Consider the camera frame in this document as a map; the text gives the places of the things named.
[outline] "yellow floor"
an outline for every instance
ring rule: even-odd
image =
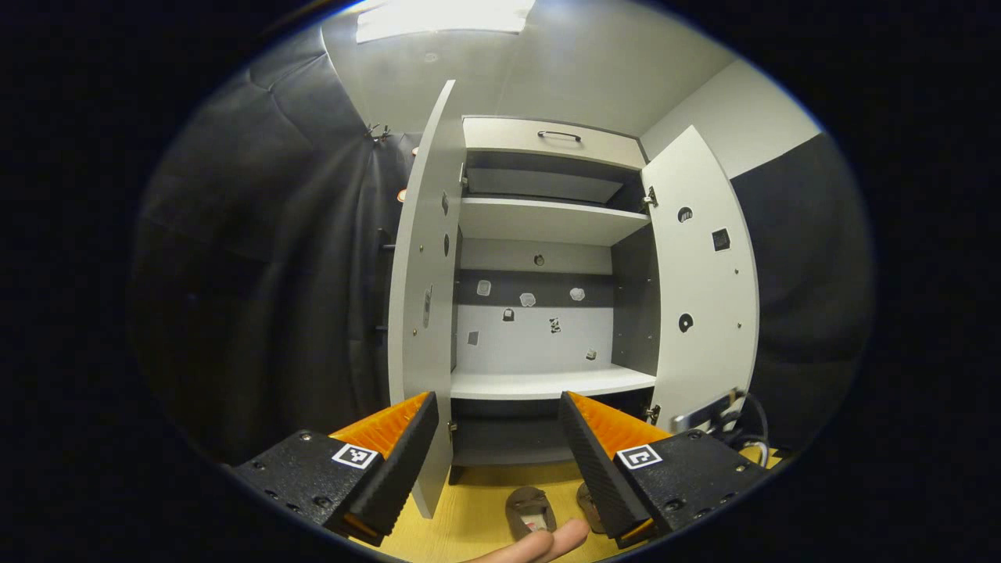
[[[757,461],[759,456],[755,449],[741,453],[753,461]],[[769,467],[776,463],[778,460],[773,458]],[[514,541],[504,511],[505,501],[512,491],[526,485],[546,491],[556,513],[557,524],[562,525],[571,518],[585,520],[584,512],[577,504],[577,489],[583,482],[574,462],[531,467],[468,468],[458,483],[444,486],[437,511],[430,520],[425,520],[417,512],[413,497],[407,498],[392,534],[382,541],[380,547],[373,549],[414,563],[455,563],[472,559]],[[592,533],[583,546],[558,561],[590,563],[621,551],[615,540]]]

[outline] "slipper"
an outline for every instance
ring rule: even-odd
[[[602,517],[598,514],[598,507],[595,506],[595,501],[591,498],[587,483],[581,483],[581,487],[577,490],[577,504],[581,505],[581,510],[584,511],[588,524],[591,524],[591,529],[596,534],[604,534],[605,526],[602,525]]]
[[[535,487],[522,487],[508,497],[505,514],[511,533],[518,541],[532,532],[557,529],[557,518],[546,492]]]

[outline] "human hand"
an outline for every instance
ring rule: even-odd
[[[546,563],[581,547],[590,531],[587,522],[571,518],[555,532],[533,532],[508,547],[465,563]]]

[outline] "metal handle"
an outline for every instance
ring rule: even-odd
[[[581,142],[581,135],[575,135],[574,133],[565,133],[563,131],[539,131],[539,136],[543,137],[547,134],[551,135],[567,135],[568,137],[574,137],[574,140]]]

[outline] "open cabinet door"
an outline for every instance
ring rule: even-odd
[[[758,349],[758,274],[744,213],[694,126],[643,168],[661,273],[657,426],[747,390]]]
[[[424,518],[434,515],[451,465],[451,297],[465,160],[461,114],[449,98],[454,83],[449,80],[441,89],[420,138],[389,288],[389,401],[396,404],[425,391],[437,394],[438,427],[412,490]]]

